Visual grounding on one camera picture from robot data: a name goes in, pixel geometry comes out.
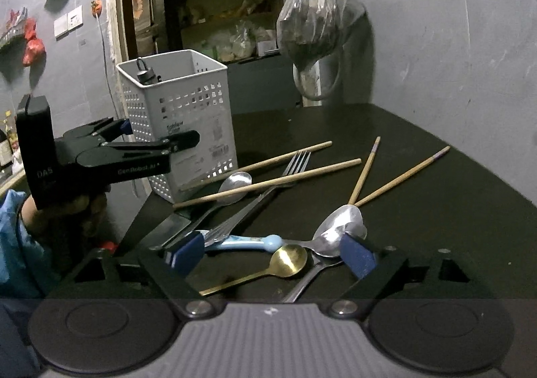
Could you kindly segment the clear plastic bag of scraps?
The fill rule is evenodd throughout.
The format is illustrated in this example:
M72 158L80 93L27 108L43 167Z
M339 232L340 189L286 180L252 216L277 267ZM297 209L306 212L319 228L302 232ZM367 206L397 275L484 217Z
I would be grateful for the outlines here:
M358 0L285 0L277 21L280 52L307 71L343 46L364 14Z

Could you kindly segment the small silver spoon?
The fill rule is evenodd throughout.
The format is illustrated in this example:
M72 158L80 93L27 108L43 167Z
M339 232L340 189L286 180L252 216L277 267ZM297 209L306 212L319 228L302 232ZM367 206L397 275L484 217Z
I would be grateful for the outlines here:
M239 189L240 187L244 187L247 185L250 185L253 183L253 179L251 175L247 172L235 172L229 177L227 177L222 185L219 188L220 192L226 192L229 190L235 190ZM240 199L242 199L245 196L245 192L242 192L240 194L236 194L234 196L222 196L219 199L216 200L213 206L210 207L204 214L201 215L200 218L198 218L192 225L187 227L184 231L177 233L173 238L167 240L163 247L166 248L168 246L173 245L175 242L179 241L180 239L185 238L190 233L193 233L195 230L197 230L197 227L216 209L235 204L236 202L239 202Z

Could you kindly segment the dark glass bottle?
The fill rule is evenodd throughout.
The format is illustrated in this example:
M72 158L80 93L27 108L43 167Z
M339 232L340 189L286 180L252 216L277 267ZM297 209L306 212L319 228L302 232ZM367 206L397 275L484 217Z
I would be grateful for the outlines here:
M13 154L16 149L16 134L11 112L7 110L1 120L1 180L12 173Z

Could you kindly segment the blue handled spoon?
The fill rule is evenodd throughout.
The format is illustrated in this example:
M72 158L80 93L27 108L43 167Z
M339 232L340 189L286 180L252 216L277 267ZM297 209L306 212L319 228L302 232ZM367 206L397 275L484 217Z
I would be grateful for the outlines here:
M360 214L360 212L341 212L336 216L327 217L309 241L285 240L277 234L270 234L265 237L231 235L223 242L207 247L206 250L253 249L273 253L281 246L297 245L309 249L322 257L336 257L340 255L340 242L344 233L361 239L367 237L367 228L362 218L357 217L357 214Z

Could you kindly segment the white wall switch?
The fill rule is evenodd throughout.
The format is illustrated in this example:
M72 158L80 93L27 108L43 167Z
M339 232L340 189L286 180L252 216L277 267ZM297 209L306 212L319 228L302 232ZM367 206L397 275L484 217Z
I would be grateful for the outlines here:
M68 35L71 31L80 28L84 23L83 6L77 6L65 15L56 18L53 24L54 36L56 40Z

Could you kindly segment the orange wall hook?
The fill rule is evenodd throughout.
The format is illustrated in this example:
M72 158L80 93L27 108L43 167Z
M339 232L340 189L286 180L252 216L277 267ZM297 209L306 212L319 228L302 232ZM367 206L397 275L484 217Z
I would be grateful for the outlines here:
M91 13L94 18L99 18L102 14L103 4L102 0L92 0L91 1Z

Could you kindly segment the grey perforated utensil basket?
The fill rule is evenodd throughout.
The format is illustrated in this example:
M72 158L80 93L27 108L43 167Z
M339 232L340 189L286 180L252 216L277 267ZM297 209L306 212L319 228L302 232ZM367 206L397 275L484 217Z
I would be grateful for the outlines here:
M149 178L165 200L186 201L201 185L180 191L182 185L238 168L228 68L191 49L142 58L162 77L160 83L138 82L137 59L116 65L134 138L156 141L189 130L201 137L195 148L171 156L169 173Z

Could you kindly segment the purple tipped wooden chopstick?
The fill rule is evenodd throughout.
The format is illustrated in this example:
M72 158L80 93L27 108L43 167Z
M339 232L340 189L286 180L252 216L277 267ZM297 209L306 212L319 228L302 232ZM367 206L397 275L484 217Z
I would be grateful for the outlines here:
M410 168L405 173L403 173L403 174L397 176L396 178L392 179L389 183L384 184L382 187L380 187L379 189L375 190L371 194L369 194L369 195L363 197L362 199L358 200L358 202L356 202L355 205L357 207L361 207L362 205L365 205L369 201L372 201L372 200L378 198L379 196L389 192L394 187L397 187L399 184L401 184L401 183L409 180L410 178L414 177L416 174L418 174L418 172L422 171L423 169L425 169L429 165L432 165L435 161L439 160L441 157L446 155L447 152L449 152L449 151L450 151L450 146L445 146L440 151L438 151L434 155L431 155L430 157L428 157L427 159L425 159L424 161L422 161L418 165L415 165L414 167Z
M359 193L360 191L362 190L362 187L364 186L364 183L365 183L365 180L371 170L371 166L372 166L372 163L374 161L374 158L376 156L376 153L377 153L377 150L379 148L379 145L381 143L381 137L380 136L377 136L375 141L374 141L374 144L373 146L371 147L371 151L370 151L370 154L367 158L367 161L365 163L365 165L363 166L363 169L358 177L358 181L357 183L355 184L355 187L353 188L353 191L350 195L350 198L349 198L349 201L348 201L348 204L349 205L354 205L355 202L358 201L358 196L359 196Z

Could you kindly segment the silver fork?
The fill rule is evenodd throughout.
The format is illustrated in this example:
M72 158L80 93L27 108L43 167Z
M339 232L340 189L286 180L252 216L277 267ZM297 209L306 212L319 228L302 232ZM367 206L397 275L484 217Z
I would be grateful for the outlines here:
M310 151L307 151L307 150L299 151L290 160L288 166L286 167L286 169L284 170L282 174L282 177L304 172L306 170L310 157L311 157ZM283 185L276 184L276 185L269 187L260 196L255 198L251 203L243 207L236 214L232 215L228 220L224 221L223 223L209 230L207 234L205 235L205 246L206 247L213 246L217 242L222 242L223 240L225 240L236 226L238 226L244 219L246 219L248 215L251 212L253 212L254 209L258 205L260 205L261 202L267 196L270 195L271 192L273 192L275 189L279 187L283 187Z

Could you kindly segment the red plastic bag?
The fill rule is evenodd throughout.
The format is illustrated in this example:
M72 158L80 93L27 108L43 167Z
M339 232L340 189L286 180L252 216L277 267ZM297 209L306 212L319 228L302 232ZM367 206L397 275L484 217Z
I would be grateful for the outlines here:
M36 20L27 18L25 22L24 38L27 42L23 56L23 66L30 67L39 61L46 53L43 41L36 34Z

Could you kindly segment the large silver spoon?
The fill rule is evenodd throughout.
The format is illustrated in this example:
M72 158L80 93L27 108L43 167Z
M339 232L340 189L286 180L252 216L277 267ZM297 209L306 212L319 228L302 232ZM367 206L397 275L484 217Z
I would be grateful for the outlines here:
M308 273L281 300L284 304L295 303L321 271L341 262L340 243L345 233L353 238L367 238L368 230L356 205L342 205L332 212L317 228L311 240L285 242L286 245L309 249L313 264Z

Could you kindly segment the gold spoon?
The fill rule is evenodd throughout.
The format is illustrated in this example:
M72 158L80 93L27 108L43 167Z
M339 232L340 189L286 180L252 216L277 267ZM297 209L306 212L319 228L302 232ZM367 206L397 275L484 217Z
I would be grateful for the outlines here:
M285 245L274 252L266 269L257 273L249 274L239 279L223 283L206 290L200 291L201 296L213 295L216 292L248 283L258 278L275 276L278 278L289 278L300 273L308 262L308 252L302 246Z

